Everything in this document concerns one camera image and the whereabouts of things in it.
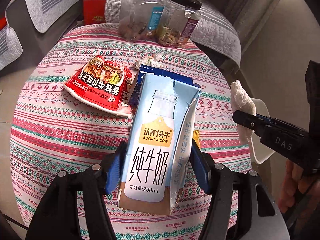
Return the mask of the person's right hand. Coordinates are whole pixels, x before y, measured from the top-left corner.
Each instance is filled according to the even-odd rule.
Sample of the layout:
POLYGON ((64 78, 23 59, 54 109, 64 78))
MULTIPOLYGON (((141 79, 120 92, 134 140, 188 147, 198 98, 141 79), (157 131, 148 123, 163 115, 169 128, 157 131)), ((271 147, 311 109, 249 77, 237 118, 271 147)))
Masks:
POLYGON ((294 194, 297 190, 300 193, 305 193, 308 187, 313 183, 312 188, 308 192, 310 200, 307 207, 302 211, 297 219, 296 229, 301 229, 307 224, 311 215, 316 210, 319 204, 319 178, 302 176, 303 169, 287 159, 286 161, 286 174, 278 199, 278 206, 281 213, 285 213, 289 208, 295 204, 294 194))

